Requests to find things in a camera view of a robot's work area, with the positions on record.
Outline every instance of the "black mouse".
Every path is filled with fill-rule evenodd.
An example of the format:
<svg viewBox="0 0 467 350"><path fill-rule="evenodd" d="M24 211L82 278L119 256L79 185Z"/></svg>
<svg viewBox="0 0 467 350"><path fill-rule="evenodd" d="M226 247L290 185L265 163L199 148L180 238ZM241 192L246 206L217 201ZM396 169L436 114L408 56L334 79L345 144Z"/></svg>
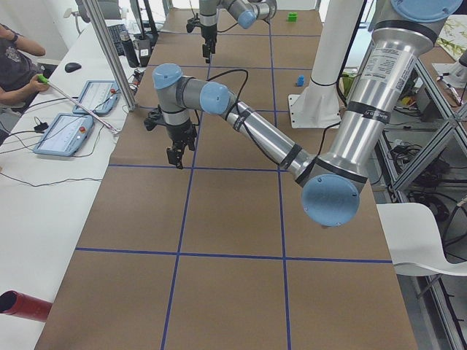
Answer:
<svg viewBox="0 0 467 350"><path fill-rule="evenodd" d="M71 73L73 71L76 71L77 69L80 69L81 65L76 62L70 62L65 65L65 72L66 73Z"/></svg>

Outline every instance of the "person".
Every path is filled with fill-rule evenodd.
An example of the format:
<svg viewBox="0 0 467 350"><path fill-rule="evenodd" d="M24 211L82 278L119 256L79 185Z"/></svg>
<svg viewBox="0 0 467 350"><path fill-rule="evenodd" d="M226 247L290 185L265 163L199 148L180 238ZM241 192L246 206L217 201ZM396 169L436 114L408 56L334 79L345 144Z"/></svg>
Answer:
<svg viewBox="0 0 467 350"><path fill-rule="evenodd" d="M12 106L24 102L24 107L13 109L16 112L24 111L37 93L49 88L39 82L40 69L21 51L45 55L40 44L0 23L0 104Z"/></svg>

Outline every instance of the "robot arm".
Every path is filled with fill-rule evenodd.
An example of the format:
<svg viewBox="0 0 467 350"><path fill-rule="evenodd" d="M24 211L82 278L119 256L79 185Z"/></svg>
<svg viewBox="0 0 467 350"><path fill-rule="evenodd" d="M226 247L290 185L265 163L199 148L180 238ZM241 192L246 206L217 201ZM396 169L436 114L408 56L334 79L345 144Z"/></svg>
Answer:
<svg viewBox="0 0 467 350"><path fill-rule="evenodd" d="M256 20L269 22L276 14L277 5L276 0L200 0L199 16L188 20L187 32L201 28L206 63L210 62L211 53L216 53L218 7L225 8L242 28L248 29Z"/></svg>
<svg viewBox="0 0 467 350"><path fill-rule="evenodd" d="M181 69L170 63L153 73L169 135L174 144L179 144L177 137L189 133L187 109L220 115L255 142L268 158L293 174L304 188L304 210L314 221L342 225L358 210L359 194L367 180L366 162L390 121L390 112L418 56L434 46L446 17L461 1L433 1L428 10L423 0L386 3L373 32L374 50L331 149L324 155L310 155L246 104L237 102L226 86L184 77ZM417 2L424 7L406 6Z"/></svg>

